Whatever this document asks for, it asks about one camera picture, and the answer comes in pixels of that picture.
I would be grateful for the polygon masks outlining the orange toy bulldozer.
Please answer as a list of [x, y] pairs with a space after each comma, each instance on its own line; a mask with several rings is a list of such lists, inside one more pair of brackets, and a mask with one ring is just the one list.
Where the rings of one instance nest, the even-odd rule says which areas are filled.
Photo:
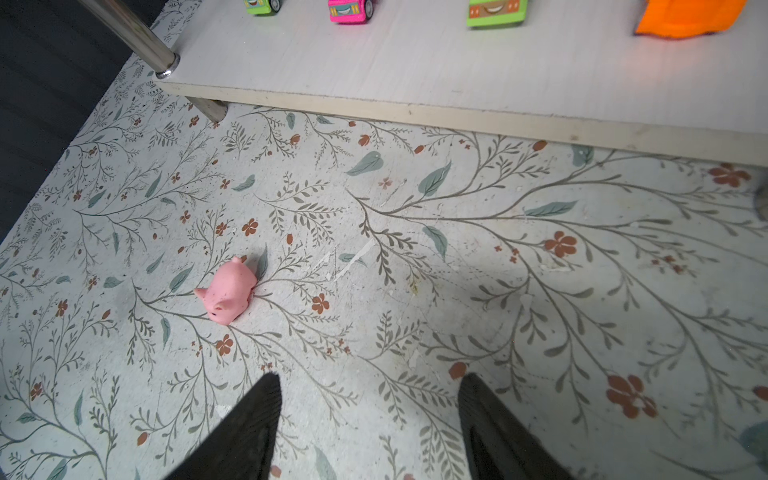
[[747, 0], [649, 0], [634, 33], [687, 39], [728, 30]]

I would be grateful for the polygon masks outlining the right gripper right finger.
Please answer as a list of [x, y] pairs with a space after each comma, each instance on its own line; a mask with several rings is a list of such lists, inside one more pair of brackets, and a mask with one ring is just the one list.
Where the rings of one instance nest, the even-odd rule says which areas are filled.
[[461, 379], [458, 410], [472, 479], [572, 477], [478, 375]]

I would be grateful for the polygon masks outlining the green orange mixer toy truck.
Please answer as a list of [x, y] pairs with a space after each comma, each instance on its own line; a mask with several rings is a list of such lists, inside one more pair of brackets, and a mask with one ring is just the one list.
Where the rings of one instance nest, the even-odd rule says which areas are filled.
[[254, 16], [270, 16], [278, 13], [282, 6], [281, 0], [245, 0], [246, 11]]

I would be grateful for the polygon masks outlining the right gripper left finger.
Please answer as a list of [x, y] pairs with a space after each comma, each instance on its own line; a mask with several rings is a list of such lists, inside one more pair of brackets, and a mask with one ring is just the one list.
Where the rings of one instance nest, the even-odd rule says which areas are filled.
[[169, 479], [267, 479], [282, 408], [280, 377], [263, 375]]

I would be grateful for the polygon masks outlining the green pink mixer toy truck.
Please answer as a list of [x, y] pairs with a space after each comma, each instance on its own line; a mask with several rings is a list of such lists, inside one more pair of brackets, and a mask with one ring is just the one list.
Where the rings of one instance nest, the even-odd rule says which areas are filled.
[[528, 0], [470, 0], [470, 28], [521, 24], [527, 16]]

